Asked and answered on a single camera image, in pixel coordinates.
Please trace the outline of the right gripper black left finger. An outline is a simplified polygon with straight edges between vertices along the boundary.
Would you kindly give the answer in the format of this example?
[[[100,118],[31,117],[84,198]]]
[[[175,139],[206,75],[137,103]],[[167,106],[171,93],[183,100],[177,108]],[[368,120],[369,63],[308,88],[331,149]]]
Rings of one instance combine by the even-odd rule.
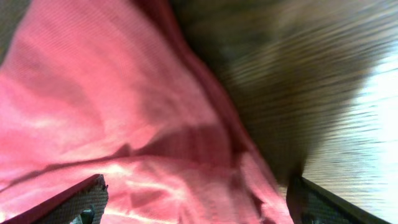
[[[3,224],[100,224],[108,200],[104,176],[95,174]]]

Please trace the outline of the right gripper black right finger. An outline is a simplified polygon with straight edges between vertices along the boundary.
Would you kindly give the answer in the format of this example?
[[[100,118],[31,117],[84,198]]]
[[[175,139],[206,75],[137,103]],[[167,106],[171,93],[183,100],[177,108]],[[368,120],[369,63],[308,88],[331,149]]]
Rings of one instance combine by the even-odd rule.
[[[301,176],[290,179],[286,202],[295,224],[390,224]]]

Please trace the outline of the orange red t-shirt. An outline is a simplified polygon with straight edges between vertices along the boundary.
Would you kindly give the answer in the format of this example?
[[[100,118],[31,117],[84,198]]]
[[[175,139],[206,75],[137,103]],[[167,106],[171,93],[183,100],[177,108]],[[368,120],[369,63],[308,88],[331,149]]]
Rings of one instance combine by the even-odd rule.
[[[290,223],[166,1],[32,1],[1,65],[1,220],[83,179],[105,223]]]

